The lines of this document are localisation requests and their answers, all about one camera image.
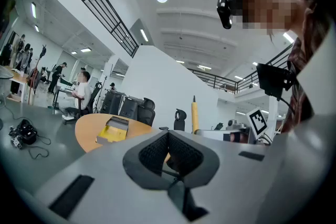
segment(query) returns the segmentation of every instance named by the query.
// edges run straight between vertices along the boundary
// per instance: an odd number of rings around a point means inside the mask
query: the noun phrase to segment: yellow cylinder
[[[198,110],[197,110],[197,103],[191,103],[191,116],[192,116],[192,123],[193,123],[193,133],[198,130]]]

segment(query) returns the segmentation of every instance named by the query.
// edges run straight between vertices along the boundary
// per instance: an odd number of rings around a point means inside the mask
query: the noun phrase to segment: white t-shirt
[[[77,95],[84,96],[84,100],[81,101],[81,109],[85,109],[91,98],[91,90],[88,82],[81,82],[78,85]],[[78,108],[78,99],[75,99],[75,107]]]

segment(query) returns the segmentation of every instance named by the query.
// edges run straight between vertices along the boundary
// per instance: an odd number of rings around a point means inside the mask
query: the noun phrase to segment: tripod
[[[95,110],[94,113],[97,113],[97,112],[98,112],[97,106],[98,106],[98,102],[99,102],[100,94],[101,94],[102,89],[104,88],[104,84],[105,84],[106,79],[107,79],[107,76],[105,76],[105,79],[104,79],[104,82],[103,82],[103,86],[101,87],[101,90],[100,90],[100,92],[99,92],[99,96],[98,96],[98,99],[97,99],[97,101],[96,101],[96,107],[95,107],[95,109],[94,109],[94,110]]]

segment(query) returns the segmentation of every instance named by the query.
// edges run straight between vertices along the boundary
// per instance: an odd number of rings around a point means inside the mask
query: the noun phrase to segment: round wooden table
[[[90,152],[91,150],[102,146],[101,144],[96,143],[96,137],[104,129],[107,121],[113,116],[115,115],[96,113],[79,118],[75,127],[75,135],[79,145],[85,152]],[[155,131],[154,128],[142,122],[121,116],[116,117],[129,121],[126,139]]]

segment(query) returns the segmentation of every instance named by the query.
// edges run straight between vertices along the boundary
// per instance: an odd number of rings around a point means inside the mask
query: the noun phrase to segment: plaid shirt
[[[287,60],[288,70],[296,75],[317,51],[330,25],[328,17],[324,12],[318,10],[316,3],[311,2],[309,6],[310,8],[306,9],[303,22],[303,42],[299,38],[295,40]],[[314,115],[311,104],[298,82],[292,86],[290,105],[294,109],[295,115],[288,109],[282,133],[290,131],[295,125]]]

